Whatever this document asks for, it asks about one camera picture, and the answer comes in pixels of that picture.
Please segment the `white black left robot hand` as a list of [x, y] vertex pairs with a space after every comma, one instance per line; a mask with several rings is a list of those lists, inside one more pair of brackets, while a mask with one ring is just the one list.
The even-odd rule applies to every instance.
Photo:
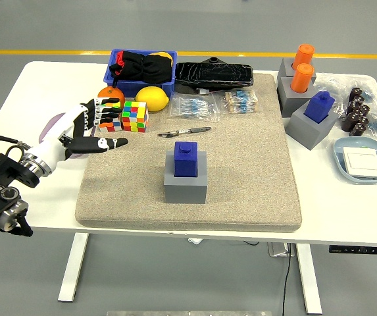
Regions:
[[73, 154], [103, 153], [128, 144], [126, 138], [85, 136], [85, 132], [104, 122], [112, 122], [122, 112], [119, 98], [95, 98], [66, 112], [21, 158], [38, 176], [47, 176]]

